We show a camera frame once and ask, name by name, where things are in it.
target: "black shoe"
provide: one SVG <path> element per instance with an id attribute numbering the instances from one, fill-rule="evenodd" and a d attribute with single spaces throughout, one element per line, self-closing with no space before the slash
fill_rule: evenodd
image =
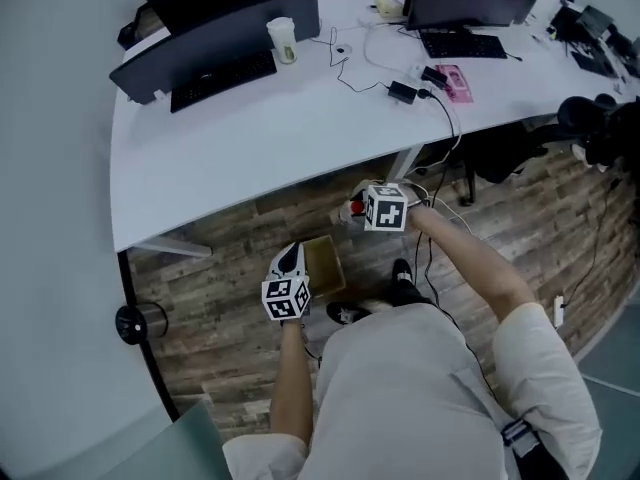
<path id="1" fill-rule="evenodd" d="M 393 263 L 393 270 L 391 272 L 391 284 L 395 284 L 399 281 L 409 281 L 413 284 L 413 275 L 411 274 L 411 267 L 407 260 L 402 258 L 397 259 Z"/>
<path id="2" fill-rule="evenodd" d="M 327 315 L 340 325 L 348 325 L 369 316 L 371 311 L 361 309 L 348 302 L 330 302 L 327 304 Z"/>

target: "person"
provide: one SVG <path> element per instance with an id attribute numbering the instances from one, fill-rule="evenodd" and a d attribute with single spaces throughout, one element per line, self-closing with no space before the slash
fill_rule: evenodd
<path id="1" fill-rule="evenodd" d="M 531 289 L 495 250 L 434 209 L 414 206 L 409 219 L 495 313 L 501 403 L 460 330 L 397 260 L 388 294 L 396 307 L 374 314 L 328 308 L 347 325 L 324 350 L 315 428 L 303 331 L 299 321 L 283 325 L 272 433 L 224 445 L 234 480 L 531 478 L 519 476 L 501 434 L 518 418 L 563 477 L 587 477 L 602 431 L 585 383 Z"/>

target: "white t-shirt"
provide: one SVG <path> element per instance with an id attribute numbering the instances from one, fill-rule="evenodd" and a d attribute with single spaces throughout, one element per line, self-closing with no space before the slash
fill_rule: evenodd
<path id="1" fill-rule="evenodd" d="M 601 430 L 542 307 L 513 311 L 493 346 L 503 407 L 539 431 L 570 478 L 585 478 Z M 234 480 L 507 478 L 499 428 L 461 371 L 484 385 L 464 337 L 434 306 L 371 315 L 327 342 L 310 450 L 293 436 L 242 436 L 223 448 L 229 470 Z"/>

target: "desk leg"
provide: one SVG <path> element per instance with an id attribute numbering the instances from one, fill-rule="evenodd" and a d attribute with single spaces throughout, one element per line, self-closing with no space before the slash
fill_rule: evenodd
<path id="1" fill-rule="evenodd" d="M 157 236 L 150 238 L 144 242 L 136 244 L 135 247 L 147 249 L 149 251 L 172 252 L 174 254 L 183 254 L 185 256 L 195 256 L 196 258 L 206 258 L 211 256 L 213 251 L 211 247 L 204 245 L 195 245 L 189 242 L 181 242 L 173 238 Z"/>
<path id="2" fill-rule="evenodd" d="M 411 165 L 413 165 L 414 160 L 420 154 L 422 150 L 422 145 L 414 146 L 411 149 L 405 149 L 404 151 L 400 151 L 396 155 L 396 159 L 393 162 L 393 166 L 387 175 L 387 181 L 397 180 L 399 178 L 404 178 L 407 174 L 407 171 L 411 169 Z"/>

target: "power adapter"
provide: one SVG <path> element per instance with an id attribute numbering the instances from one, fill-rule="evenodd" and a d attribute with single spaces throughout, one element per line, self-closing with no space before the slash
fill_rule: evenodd
<path id="1" fill-rule="evenodd" d="M 397 100 L 406 103 L 407 105 L 413 105 L 413 101 L 416 99 L 418 91 L 413 87 L 401 84 L 400 82 L 391 82 L 389 86 L 389 96 Z"/>

